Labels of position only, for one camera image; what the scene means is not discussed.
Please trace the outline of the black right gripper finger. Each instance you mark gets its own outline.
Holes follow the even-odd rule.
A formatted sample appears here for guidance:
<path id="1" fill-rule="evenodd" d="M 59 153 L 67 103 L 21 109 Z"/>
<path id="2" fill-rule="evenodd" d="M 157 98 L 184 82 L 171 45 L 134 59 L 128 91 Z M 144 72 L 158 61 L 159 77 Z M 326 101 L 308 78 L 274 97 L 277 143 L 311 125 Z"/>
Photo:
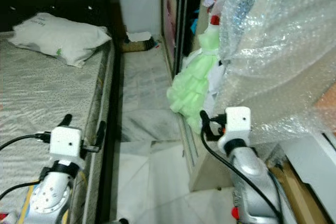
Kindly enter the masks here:
<path id="1" fill-rule="evenodd" d="M 206 111 L 200 111 L 200 119 L 201 119 L 201 131 L 200 136 L 202 137 L 203 142 L 213 142 L 214 134 L 211 129 L 211 118 L 209 118 L 208 113 Z"/>

